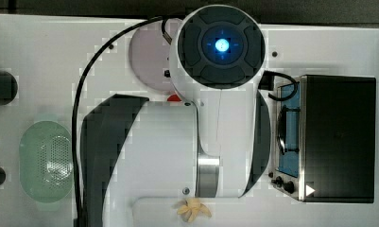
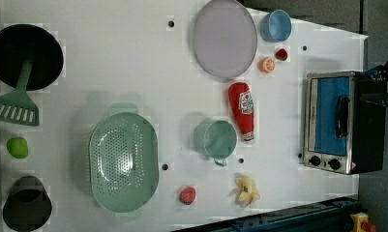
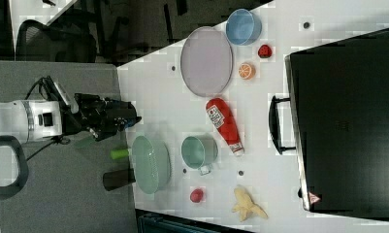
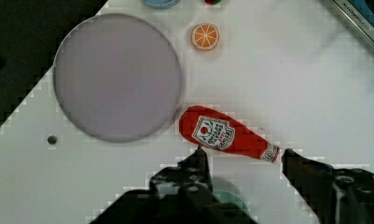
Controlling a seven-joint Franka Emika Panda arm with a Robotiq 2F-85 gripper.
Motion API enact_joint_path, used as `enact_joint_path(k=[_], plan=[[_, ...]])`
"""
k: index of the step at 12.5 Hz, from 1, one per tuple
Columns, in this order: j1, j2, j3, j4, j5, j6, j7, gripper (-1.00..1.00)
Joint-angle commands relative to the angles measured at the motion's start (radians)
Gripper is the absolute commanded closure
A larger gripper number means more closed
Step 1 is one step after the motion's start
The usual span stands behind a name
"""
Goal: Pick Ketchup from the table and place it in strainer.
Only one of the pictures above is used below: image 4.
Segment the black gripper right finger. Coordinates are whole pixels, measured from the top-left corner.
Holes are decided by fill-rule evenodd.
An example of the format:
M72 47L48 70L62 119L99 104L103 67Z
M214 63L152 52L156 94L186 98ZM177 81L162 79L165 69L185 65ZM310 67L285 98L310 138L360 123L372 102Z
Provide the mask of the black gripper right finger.
M317 216L320 224L374 224L374 173L336 169L288 148L283 174Z

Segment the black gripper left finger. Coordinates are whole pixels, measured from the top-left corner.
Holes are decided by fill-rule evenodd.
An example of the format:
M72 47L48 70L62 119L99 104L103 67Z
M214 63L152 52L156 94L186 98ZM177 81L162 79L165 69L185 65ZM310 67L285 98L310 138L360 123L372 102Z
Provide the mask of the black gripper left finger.
M175 167L149 180L159 198L150 224L205 224L204 207L213 201L213 184L206 152L198 148Z

